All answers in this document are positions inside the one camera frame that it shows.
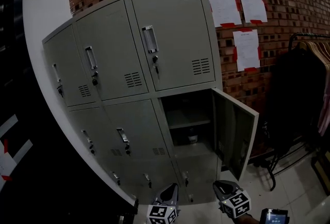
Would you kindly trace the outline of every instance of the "device screen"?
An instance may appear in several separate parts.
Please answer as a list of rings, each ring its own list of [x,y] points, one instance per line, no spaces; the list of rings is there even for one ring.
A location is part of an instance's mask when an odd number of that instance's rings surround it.
[[[265,224],[285,224],[286,215],[267,213]]]

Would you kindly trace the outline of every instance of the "ventilation slot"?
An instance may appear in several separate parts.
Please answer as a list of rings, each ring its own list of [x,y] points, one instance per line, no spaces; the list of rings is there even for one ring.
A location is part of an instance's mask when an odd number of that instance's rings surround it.
[[[164,148],[153,148],[153,152],[155,155],[165,155]]]
[[[83,98],[84,98],[84,97],[89,97],[89,96],[91,95],[91,92],[89,91],[87,85],[84,85],[84,86],[78,86],[78,88],[79,88],[80,94],[81,94],[81,96],[82,96]]]
[[[191,63],[192,63],[192,71],[194,75],[210,72],[210,64],[208,62],[208,58],[201,60],[194,60],[191,61]]]
[[[114,156],[122,156],[122,153],[120,152],[120,150],[111,149],[111,152]]]
[[[125,74],[124,76],[128,87],[142,86],[142,81],[138,72]]]

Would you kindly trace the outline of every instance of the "tile floor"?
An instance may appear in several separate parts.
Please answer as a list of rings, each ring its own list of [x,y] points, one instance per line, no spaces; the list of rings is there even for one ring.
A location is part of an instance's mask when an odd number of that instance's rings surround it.
[[[297,153],[282,159],[275,172],[285,168],[290,162],[302,157],[304,148]],[[252,201],[249,212],[255,219],[260,219],[261,211],[265,208],[288,210],[290,224],[304,223],[306,215],[325,198],[326,194],[313,171],[312,154],[299,161],[294,166],[276,175],[276,188],[270,192],[272,181],[263,168],[248,165],[240,186],[247,190]],[[222,172],[222,180],[236,181],[229,171]],[[218,202],[180,206],[176,224],[232,224],[233,222],[218,209]],[[134,223],[146,223],[146,205],[140,205],[139,214]]]

